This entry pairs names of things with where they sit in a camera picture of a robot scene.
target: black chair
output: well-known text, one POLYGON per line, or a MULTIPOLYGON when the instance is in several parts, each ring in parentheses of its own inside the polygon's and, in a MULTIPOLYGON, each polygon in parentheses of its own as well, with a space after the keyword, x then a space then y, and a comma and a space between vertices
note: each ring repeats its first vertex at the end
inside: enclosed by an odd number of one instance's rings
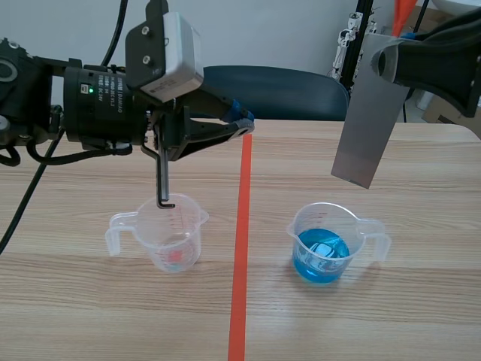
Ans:
POLYGON ((204 84, 237 99, 256 119, 343 121, 349 104, 346 89, 331 77, 292 69, 208 66, 204 84))

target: cardboard box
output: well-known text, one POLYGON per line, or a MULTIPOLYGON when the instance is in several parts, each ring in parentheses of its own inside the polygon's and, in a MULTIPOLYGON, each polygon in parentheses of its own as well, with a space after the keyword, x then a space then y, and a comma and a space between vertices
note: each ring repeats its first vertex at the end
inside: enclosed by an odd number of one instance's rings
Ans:
MULTIPOLYGON (((416 21, 418 20, 419 13, 421 13, 421 7, 415 6, 413 12, 404 24, 403 33, 413 32, 416 21)), ((441 10, 427 8, 424 17, 422 18, 421 26, 419 27, 418 32, 430 32, 431 30, 444 23, 445 21, 451 19, 452 17, 452 15, 444 13, 441 10)))
POLYGON ((450 103, 435 96, 422 116, 428 123, 458 124, 470 129, 481 139, 481 108, 478 107, 474 118, 466 118, 450 103))

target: orange line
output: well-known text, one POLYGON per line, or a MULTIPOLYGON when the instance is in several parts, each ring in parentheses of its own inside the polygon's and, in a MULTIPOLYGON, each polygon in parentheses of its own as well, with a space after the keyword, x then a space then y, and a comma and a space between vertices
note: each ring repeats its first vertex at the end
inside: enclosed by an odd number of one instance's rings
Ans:
POLYGON ((247 253, 249 247, 250 168, 253 137, 242 142, 237 229, 235 231, 234 276, 232 280, 231 327, 228 337, 228 361, 244 361, 246 353, 247 253))

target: blue liquid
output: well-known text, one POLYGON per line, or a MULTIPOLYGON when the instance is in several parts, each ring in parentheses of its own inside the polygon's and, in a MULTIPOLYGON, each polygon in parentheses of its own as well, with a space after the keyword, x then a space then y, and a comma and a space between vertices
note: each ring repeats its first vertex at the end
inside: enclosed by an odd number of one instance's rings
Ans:
POLYGON ((312 252, 329 259, 318 259, 295 246, 293 262, 299 274, 309 281, 326 284, 337 280, 349 261, 335 259, 349 256, 349 248, 341 237, 327 229, 308 229, 299 236, 301 242, 312 252))

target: plastic measuring cup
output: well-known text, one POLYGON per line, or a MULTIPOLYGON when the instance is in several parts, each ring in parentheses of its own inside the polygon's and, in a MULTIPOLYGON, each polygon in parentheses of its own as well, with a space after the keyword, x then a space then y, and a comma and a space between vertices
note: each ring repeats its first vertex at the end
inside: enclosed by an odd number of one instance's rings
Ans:
POLYGON ((292 261, 309 281, 326 284, 337 280, 368 239, 375 240, 374 257, 384 261, 391 238, 379 220, 362 220, 332 203, 304 206, 287 227, 294 237, 292 261))
POLYGON ((209 214, 188 196, 171 193, 175 208, 159 209, 150 199, 136 212, 116 214, 105 233, 111 256, 120 254, 120 233, 132 232, 150 259, 166 272, 181 272, 201 254, 201 225, 209 214))

